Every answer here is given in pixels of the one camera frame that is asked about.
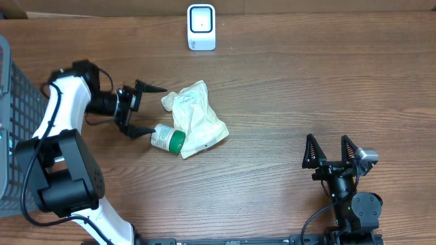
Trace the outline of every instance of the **can label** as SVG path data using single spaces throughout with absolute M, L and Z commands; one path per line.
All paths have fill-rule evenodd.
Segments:
M 160 149 L 170 151 L 170 141 L 176 129 L 162 124 L 158 124 L 156 125 L 155 130 L 156 132 L 151 134 L 151 145 L 156 146 Z

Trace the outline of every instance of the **gray basket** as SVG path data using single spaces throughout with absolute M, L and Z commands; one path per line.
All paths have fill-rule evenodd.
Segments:
M 20 214 L 23 175 L 14 149 L 19 141 L 32 138 L 47 106 L 46 100 L 11 59 L 7 40 L 0 35 L 0 217 Z M 36 204 L 27 192 L 28 210 Z

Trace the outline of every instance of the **wooden tabletop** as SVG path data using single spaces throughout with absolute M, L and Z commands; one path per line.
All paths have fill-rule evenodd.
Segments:
M 217 49 L 187 47 L 186 18 L 2 20 L 13 60 L 39 86 L 52 70 L 89 59 L 115 88 L 136 78 L 179 92 L 198 80 L 230 131 L 186 160 L 132 141 L 115 125 L 84 125 L 106 197 L 146 238 L 253 238 L 300 233 L 329 204 L 313 170 L 301 169 L 313 133 L 330 160 L 340 139 L 376 149 L 359 191 L 383 198 L 386 244 L 436 240 L 436 14 L 271 14 L 217 17 Z M 109 88 L 102 77 L 102 88 Z M 146 95 L 132 123 L 172 125 Z M 52 214 L 34 214 L 49 221 Z M 307 233 L 334 224 L 332 212 Z M 38 228 L 0 219 L 0 244 L 79 244 L 68 223 Z

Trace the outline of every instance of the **can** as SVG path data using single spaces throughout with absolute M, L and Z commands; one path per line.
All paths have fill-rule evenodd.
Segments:
M 183 143 L 185 143 L 186 134 L 172 127 L 158 124 L 155 132 L 151 134 L 150 143 L 152 146 L 169 152 L 180 154 Z

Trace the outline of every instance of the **green can lid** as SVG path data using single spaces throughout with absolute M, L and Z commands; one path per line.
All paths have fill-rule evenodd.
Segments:
M 185 143 L 186 134 L 176 130 L 170 140 L 170 152 L 180 154 L 183 143 Z

